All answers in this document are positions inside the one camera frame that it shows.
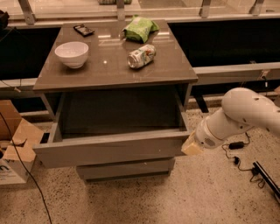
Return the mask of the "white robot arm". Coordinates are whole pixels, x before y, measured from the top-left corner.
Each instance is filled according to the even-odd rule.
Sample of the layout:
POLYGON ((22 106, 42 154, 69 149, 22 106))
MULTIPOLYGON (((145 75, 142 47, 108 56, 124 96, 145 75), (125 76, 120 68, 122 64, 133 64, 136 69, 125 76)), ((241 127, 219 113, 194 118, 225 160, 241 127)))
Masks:
POLYGON ((227 91, 221 107, 199 122, 183 143, 181 151, 190 156, 215 149, 232 136, 252 128, 263 128, 280 137, 280 108, 269 98, 244 87, 227 91))

